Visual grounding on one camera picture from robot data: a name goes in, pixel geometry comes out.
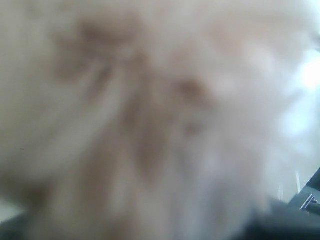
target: dog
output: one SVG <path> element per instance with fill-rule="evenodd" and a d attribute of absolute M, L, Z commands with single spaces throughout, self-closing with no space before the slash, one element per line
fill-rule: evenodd
<path fill-rule="evenodd" d="M 228 240 L 267 211 L 315 3 L 2 0 L 0 12 L 0 192 L 32 214 L 30 240 Z"/>

